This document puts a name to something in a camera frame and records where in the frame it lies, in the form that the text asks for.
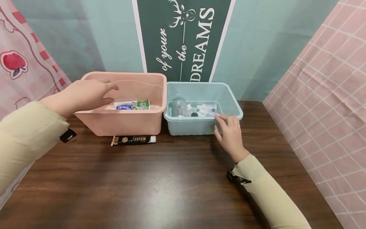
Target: plastic storage bin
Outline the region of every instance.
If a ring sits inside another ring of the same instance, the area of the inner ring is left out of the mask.
[[[216,113],[243,118],[243,111],[230,87],[225,83],[168,82],[167,87],[168,109],[164,113],[164,118],[168,121],[171,135],[213,134],[216,124],[214,117],[172,117],[172,102],[178,98],[184,99],[192,107],[216,104]]]
[[[151,110],[106,110],[103,106],[75,115],[97,136],[157,135],[167,106],[167,78],[159,73],[90,72],[81,80],[108,79],[119,90],[105,97],[115,101],[150,99]]]

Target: pink checkered curtain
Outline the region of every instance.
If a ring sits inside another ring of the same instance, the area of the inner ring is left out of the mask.
[[[366,228],[366,0],[340,0],[264,101],[346,229]]]
[[[0,1],[0,37],[0,120],[70,83],[9,0]]]

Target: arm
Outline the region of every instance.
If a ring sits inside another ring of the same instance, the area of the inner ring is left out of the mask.
[[[250,180],[243,184],[252,195],[273,229],[310,229],[304,215],[265,170],[262,164],[243,147],[239,120],[220,115],[215,117],[223,134],[215,127],[215,136],[222,147],[237,163],[232,171],[235,176]]]
[[[6,116],[0,122],[0,196],[29,163],[55,146],[69,126],[67,117],[110,104],[113,99],[103,96],[112,89],[118,87],[106,81],[76,81]]]

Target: teal wall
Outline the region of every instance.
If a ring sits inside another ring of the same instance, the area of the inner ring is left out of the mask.
[[[131,0],[12,1],[72,81],[143,71]],[[263,101],[337,2],[236,0],[213,81]]]

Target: black wrist strap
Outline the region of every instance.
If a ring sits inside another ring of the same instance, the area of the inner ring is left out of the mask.
[[[76,133],[72,129],[67,129],[67,131],[60,136],[60,141],[66,143],[75,136]]]

